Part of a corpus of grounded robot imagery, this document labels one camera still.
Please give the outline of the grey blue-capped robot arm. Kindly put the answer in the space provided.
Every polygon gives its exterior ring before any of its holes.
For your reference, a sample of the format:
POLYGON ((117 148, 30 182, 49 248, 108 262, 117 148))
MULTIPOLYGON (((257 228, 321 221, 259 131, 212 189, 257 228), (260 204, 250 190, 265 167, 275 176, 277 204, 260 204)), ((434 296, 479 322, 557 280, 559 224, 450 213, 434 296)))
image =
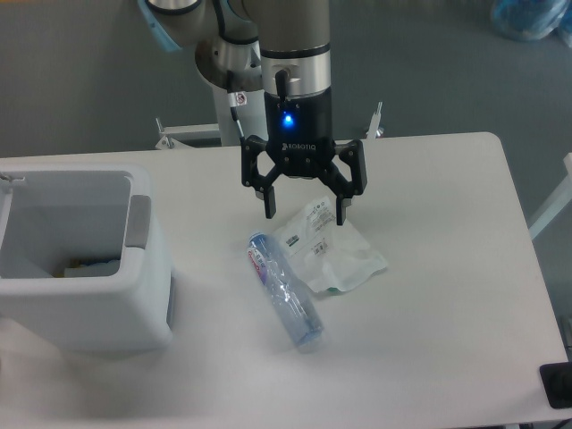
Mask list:
POLYGON ((367 185, 359 139, 332 136, 330 4, 327 1, 142 1, 155 34, 194 46, 205 79, 227 93, 264 94, 267 135, 238 133, 241 182, 276 212, 280 176, 318 179, 336 197, 336 220, 367 185))

